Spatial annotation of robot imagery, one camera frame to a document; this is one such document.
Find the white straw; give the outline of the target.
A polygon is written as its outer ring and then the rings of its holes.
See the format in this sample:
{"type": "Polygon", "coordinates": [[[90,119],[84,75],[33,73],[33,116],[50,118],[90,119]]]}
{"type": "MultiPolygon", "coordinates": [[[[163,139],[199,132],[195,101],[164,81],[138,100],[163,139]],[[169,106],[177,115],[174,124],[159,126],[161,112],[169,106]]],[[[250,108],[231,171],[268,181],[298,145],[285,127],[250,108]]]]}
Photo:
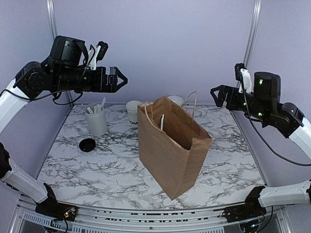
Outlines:
{"type": "Polygon", "coordinates": [[[160,121],[160,129],[161,129],[161,130],[163,130],[163,127],[164,127],[164,117],[165,117],[165,115],[162,114],[162,116],[161,116],[161,121],[160,121]]]}

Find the brown paper bag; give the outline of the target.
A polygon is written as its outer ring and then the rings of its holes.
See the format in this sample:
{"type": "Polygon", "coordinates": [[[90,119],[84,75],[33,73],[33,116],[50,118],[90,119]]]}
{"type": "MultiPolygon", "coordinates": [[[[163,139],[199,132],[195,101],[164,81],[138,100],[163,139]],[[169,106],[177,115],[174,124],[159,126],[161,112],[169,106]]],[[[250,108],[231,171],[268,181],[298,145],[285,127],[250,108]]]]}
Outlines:
{"type": "Polygon", "coordinates": [[[167,97],[138,106],[139,159],[171,200],[195,185],[211,142],[194,114],[167,97]]]}

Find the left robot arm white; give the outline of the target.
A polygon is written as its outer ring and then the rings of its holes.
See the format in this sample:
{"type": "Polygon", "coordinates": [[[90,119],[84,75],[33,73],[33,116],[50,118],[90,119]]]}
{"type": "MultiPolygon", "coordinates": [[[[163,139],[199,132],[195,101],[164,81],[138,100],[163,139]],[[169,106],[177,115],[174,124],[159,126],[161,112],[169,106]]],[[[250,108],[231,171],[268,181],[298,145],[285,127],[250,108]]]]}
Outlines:
{"type": "Polygon", "coordinates": [[[1,92],[0,179],[51,216],[60,214],[61,204],[34,173],[69,112],[70,102],[58,99],[67,91],[115,93],[127,83],[116,67],[97,65],[107,49],[103,41],[87,48],[83,40],[59,35],[46,59],[28,62],[1,92]]]}

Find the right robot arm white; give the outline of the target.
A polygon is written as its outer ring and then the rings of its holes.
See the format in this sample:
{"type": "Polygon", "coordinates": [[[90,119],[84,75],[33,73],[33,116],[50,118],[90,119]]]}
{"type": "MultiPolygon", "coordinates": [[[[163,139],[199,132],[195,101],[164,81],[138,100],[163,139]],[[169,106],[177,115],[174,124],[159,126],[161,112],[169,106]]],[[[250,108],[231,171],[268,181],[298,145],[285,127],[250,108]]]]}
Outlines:
{"type": "MultiPolygon", "coordinates": [[[[230,111],[241,111],[266,147],[278,158],[296,166],[310,167],[310,163],[296,161],[277,152],[264,138],[255,122],[263,128],[271,126],[295,144],[307,156],[311,156],[311,123],[293,103],[280,101],[281,77],[270,72],[255,72],[250,80],[247,69],[236,73],[239,87],[220,85],[210,90],[215,104],[230,111]]],[[[271,187],[256,186],[248,194],[238,213],[252,217],[254,213],[266,213],[267,207],[311,203],[311,181],[271,187]]]]}

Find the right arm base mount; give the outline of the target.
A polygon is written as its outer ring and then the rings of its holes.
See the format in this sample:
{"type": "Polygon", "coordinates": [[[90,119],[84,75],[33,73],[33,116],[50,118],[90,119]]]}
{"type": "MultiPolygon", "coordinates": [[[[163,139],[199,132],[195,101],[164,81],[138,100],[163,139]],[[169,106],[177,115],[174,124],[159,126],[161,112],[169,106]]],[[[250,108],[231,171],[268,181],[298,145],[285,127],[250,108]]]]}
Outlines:
{"type": "Polygon", "coordinates": [[[246,197],[244,204],[224,208],[222,216],[230,223],[265,215],[267,213],[266,208],[259,203],[260,192],[264,188],[265,186],[253,188],[246,197]]]}

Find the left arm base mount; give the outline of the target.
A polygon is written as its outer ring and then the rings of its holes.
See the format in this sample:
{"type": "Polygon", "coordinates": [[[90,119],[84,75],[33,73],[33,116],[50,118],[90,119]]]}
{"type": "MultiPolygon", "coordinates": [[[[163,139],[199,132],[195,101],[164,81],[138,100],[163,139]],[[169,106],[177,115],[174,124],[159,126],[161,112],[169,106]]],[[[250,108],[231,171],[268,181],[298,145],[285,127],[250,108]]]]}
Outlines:
{"type": "Polygon", "coordinates": [[[78,207],[58,202],[52,188],[46,183],[43,184],[47,190],[47,198],[41,203],[36,202],[35,211],[43,215],[74,221],[78,207]]]}

